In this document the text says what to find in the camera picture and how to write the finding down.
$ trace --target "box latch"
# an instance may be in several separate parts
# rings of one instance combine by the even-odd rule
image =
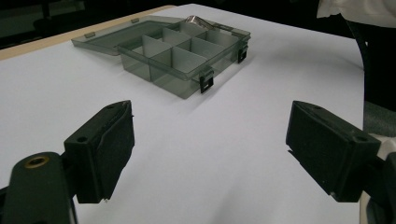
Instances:
[[[244,61],[248,54],[248,42],[244,42],[241,48],[238,50],[238,63]]]
[[[199,85],[201,87],[201,93],[209,90],[211,86],[213,86],[213,74],[215,72],[211,67],[208,67],[204,71],[201,72],[199,76]]]

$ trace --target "white surface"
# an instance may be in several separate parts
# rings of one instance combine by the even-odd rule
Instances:
[[[19,160],[63,153],[102,107],[131,100],[132,157],[108,203],[76,204],[81,224],[358,223],[359,205],[326,195],[285,144],[293,100],[361,128],[356,42],[197,5],[157,15],[250,31],[247,58],[187,100],[71,42],[1,61],[0,186]]]

